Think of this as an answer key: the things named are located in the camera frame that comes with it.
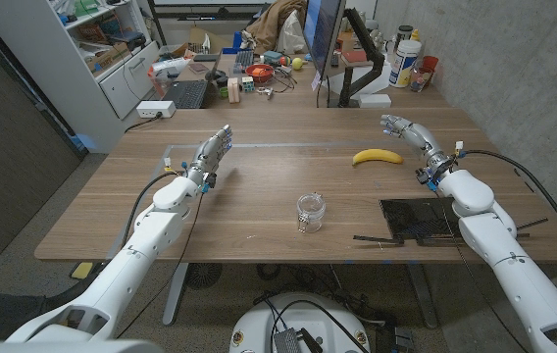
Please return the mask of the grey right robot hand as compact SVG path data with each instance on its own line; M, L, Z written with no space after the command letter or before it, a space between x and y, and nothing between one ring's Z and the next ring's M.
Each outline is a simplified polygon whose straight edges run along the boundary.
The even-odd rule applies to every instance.
M399 137L408 143L425 160L432 175L439 175L453 165L453 158L443 152L426 127L393 115L382 115L380 124L384 127L385 134Z

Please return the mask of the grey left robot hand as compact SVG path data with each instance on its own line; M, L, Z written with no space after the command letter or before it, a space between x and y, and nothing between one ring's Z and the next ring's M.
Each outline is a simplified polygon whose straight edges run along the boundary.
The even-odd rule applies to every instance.
M230 125L225 125L197 147L186 177L202 187L206 177L216 172L231 146L232 130Z

